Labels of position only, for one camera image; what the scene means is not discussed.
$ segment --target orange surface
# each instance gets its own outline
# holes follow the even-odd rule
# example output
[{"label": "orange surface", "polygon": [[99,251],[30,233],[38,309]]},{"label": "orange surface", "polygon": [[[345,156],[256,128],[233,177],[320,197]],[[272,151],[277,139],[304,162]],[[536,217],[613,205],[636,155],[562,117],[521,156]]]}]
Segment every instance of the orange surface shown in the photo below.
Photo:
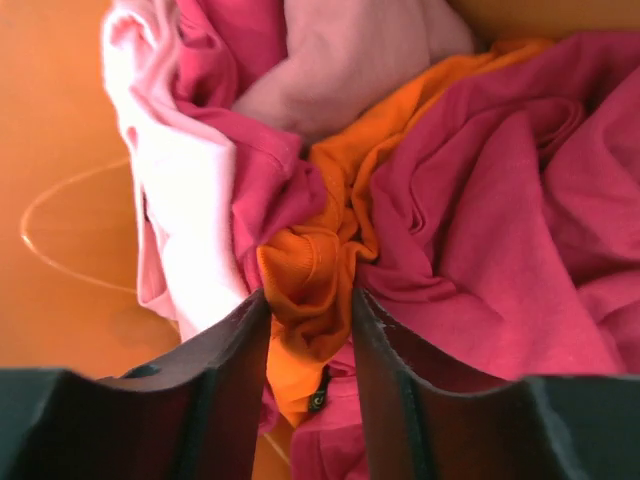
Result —
[{"label": "orange surface", "polygon": [[638,0],[448,0],[485,39],[637,30]]},{"label": "orange surface", "polygon": [[[119,375],[178,342],[134,296],[126,150],[100,80],[108,5],[0,0],[0,366]],[[261,438],[254,478],[289,478],[286,451]]]}]

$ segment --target clothing pile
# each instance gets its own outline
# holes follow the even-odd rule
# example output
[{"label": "clothing pile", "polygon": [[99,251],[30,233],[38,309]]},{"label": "clothing pile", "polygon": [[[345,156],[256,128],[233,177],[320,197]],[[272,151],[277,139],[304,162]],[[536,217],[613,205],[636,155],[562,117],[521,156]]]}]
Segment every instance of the clothing pile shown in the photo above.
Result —
[{"label": "clothing pile", "polygon": [[186,340],[264,288],[294,478],[368,478],[354,285],[495,377],[640,372],[640,33],[482,51],[445,0],[115,0],[102,53],[139,301]]}]

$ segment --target small green tag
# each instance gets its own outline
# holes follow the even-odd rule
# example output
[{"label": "small green tag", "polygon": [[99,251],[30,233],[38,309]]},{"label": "small green tag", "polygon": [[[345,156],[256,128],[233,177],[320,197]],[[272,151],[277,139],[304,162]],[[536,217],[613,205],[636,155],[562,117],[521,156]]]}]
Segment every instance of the small green tag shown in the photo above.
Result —
[{"label": "small green tag", "polygon": [[311,398],[309,398],[309,411],[310,412],[319,412],[325,406],[327,401],[327,389],[329,387],[329,368],[324,367],[322,369],[322,380],[320,381],[320,385],[318,389],[315,391]]}]

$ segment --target orange fabric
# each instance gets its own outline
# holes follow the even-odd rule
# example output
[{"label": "orange fabric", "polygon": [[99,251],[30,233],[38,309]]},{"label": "orange fabric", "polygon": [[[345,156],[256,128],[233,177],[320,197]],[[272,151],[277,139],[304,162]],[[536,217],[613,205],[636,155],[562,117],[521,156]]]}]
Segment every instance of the orange fabric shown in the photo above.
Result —
[{"label": "orange fabric", "polygon": [[549,46],[540,39],[503,41],[488,53],[450,57],[311,148],[309,161],[327,186],[325,210],[305,225],[281,230],[257,253],[276,319],[267,378],[293,425],[304,419],[322,367],[351,332],[356,262],[378,254],[369,219],[374,170],[455,81],[528,60]]}]

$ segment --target pink cloth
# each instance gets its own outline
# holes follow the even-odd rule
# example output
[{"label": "pink cloth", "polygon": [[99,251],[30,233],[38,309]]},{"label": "pink cloth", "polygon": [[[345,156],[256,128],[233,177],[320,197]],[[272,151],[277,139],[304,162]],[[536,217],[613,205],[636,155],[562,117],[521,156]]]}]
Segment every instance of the pink cloth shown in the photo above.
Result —
[{"label": "pink cloth", "polygon": [[254,290],[262,285],[257,246],[319,213],[326,189],[317,169],[298,157],[299,136],[228,110],[238,91],[236,62],[197,4],[183,0],[179,5],[188,10],[182,11],[174,98],[182,113],[216,128],[236,145],[233,244],[247,285]]},{"label": "pink cloth", "polygon": [[[359,282],[504,379],[640,373],[638,99],[640,33],[460,81],[374,174],[380,257]],[[295,433],[294,479],[368,478],[352,345],[331,365],[343,378]]]},{"label": "pink cloth", "polygon": [[469,28],[446,0],[285,0],[289,57],[233,110],[307,143],[445,57],[472,53]]},{"label": "pink cloth", "polygon": [[[120,0],[102,27],[104,86],[131,155],[138,227],[138,300],[180,323],[183,340],[246,297],[231,246],[234,145],[177,111],[171,0]],[[265,390],[261,430],[278,415]]]},{"label": "pink cloth", "polygon": [[[199,91],[204,96],[219,88],[221,75],[233,74],[237,75],[237,83],[232,82],[237,88],[235,100],[287,56],[282,0],[177,0],[177,4],[185,34],[182,55],[195,62],[205,60],[193,70],[201,82],[196,88],[204,89]],[[225,70],[219,63],[206,62],[200,49],[215,50]]]}]

